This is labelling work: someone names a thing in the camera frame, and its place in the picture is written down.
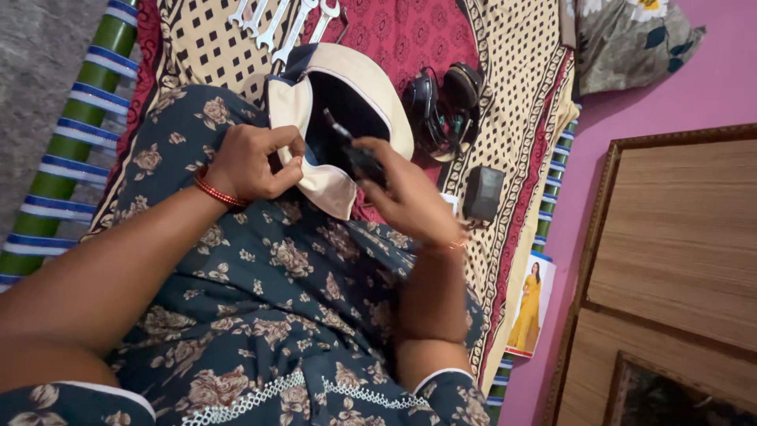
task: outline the wooden cabinet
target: wooden cabinet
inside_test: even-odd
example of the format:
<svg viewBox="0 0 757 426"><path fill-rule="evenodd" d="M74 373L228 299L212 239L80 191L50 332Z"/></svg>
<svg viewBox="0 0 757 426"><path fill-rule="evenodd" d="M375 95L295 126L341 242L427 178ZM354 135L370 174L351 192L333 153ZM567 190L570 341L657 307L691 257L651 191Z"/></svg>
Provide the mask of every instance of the wooden cabinet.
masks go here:
<svg viewBox="0 0 757 426"><path fill-rule="evenodd" d="M728 407L757 421L757 124L613 141L543 424Z"/></svg>

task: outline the bed sheet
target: bed sheet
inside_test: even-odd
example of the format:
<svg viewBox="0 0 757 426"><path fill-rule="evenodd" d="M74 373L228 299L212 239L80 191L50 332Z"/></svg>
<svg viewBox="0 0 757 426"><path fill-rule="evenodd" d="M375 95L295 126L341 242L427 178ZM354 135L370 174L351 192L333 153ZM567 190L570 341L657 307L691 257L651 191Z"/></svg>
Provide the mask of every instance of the bed sheet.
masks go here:
<svg viewBox="0 0 757 426"><path fill-rule="evenodd" d="M530 247L533 239L528 224L536 220L534 197L546 177L544 161L564 125L577 115L569 99L573 55L559 42L558 0L460 0L457 9L446 0L346 1L354 13L344 44L363 49L384 67L395 88L402 89L412 77L410 73L426 60L443 70L457 58L474 61L473 53L484 75L479 104L481 134L471 149L440 170L439 185L444 192L463 199L468 173L475 166L497 168L506 175L497 217L487 229L472 232L466 268L485 314L484 333L470 353L473 371L485 392L503 353L499 330L506 318L508 278L522 276L525 265L520 258L524 255L519 247ZM275 7L275 2L267 5L264 21ZM276 69L270 64L270 54L256 50L238 28L229 28L226 18L235 8L233 0L140 2L138 41L144 58L127 131L118 143L119 159L90 235L112 225L123 169L132 161L136 130L143 120L150 119L149 111L162 92L208 83L260 103L263 76ZM405 12L406 19L400 16ZM289 8L282 26L287 27L293 18ZM315 19L313 14L305 26L306 39ZM462 28L452 31L459 27L458 20L467 25L467 32ZM417 22L421 22L421 30L414 30ZM339 30L335 21L323 40L332 41ZM280 40L281 29L277 36ZM436 44L438 37L445 36L448 44Z"/></svg>

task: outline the hand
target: hand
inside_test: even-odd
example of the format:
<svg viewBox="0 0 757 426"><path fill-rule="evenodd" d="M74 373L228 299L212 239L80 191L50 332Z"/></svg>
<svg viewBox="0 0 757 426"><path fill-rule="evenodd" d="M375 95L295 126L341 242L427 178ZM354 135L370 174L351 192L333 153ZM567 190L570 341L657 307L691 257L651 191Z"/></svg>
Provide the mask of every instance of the hand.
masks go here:
<svg viewBox="0 0 757 426"><path fill-rule="evenodd" d="M391 195L371 180L361 180L360 185L387 224L424 244L449 246L460 238L461 227L452 206L420 167L402 158L384 140L364 137L355 139L353 145L372 150L384 165Z"/></svg>
<svg viewBox="0 0 757 426"><path fill-rule="evenodd" d="M289 147L293 158L273 174L268 155L285 146ZM269 130L237 124L226 131L204 180L236 199L273 199L302 179L304 154L305 141L295 126Z"/></svg>

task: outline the person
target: person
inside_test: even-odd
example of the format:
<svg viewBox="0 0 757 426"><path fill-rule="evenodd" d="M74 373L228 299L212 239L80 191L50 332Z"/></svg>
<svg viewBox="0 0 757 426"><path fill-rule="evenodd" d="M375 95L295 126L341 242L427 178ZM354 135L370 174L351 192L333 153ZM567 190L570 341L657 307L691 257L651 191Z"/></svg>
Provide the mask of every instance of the person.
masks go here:
<svg viewBox="0 0 757 426"><path fill-rule="evenodd" d="M481 310L434 185L358 139L391 227L336 220L293 187L298 130L266 126L226 89L161 96L113 226L0 295L0 424L489 424Z"/></svg>
<svg viewBox="0 0 757 426"><path fill-rule="evenodd" d="M515 324L507 339L507 346L520 351L533 352L539 336L539 295L541 294L541 277L539 263L531 266L531 273L523 282L523 298Z"/></svg>

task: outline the gray floor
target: gray floor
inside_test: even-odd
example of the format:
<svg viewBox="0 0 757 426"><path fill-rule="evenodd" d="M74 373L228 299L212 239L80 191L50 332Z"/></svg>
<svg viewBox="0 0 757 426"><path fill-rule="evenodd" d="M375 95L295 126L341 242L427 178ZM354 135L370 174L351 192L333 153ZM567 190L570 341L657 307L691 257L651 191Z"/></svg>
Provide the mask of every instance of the gray floor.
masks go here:
<svg viewBox="0 0 757 426"><path fill-rule="evenodd" d="M2 3L0 241L34 178L107 0Z"/></svg>

